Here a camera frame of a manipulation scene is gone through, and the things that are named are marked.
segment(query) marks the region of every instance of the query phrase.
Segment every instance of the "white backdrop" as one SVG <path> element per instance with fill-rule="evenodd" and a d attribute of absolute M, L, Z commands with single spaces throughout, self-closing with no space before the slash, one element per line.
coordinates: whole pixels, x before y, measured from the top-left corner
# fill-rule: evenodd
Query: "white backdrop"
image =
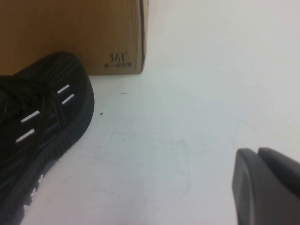
<path fill-rule="evenodd" d="M 150 0 L 144 73 L 91 77 L 92 123 L 22 225 L 236 224 L 236 150 L 300 160 L 299 7 Z"/>

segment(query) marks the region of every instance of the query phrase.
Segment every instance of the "cardboard box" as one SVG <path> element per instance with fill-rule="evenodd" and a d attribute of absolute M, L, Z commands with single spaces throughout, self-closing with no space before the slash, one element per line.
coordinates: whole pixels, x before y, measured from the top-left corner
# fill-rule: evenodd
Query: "cardboard box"
<path fill-rule="evenodd" d="M 0 28 L 0 74 L 60 51 L 77 55 L 90 75 L 138 74 L 148 0 L 5 0 Z"/>

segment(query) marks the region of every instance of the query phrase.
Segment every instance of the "black shoe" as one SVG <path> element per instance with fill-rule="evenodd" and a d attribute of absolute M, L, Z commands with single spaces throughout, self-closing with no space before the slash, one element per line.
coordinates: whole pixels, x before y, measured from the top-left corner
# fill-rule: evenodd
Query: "black shoe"
<path fill-rule="evenodd" d="M 94 94 L 80 61 L 49 55 L 0 76 L 0 224 L 9 224 L 45 165 L 86 131 Z"/>

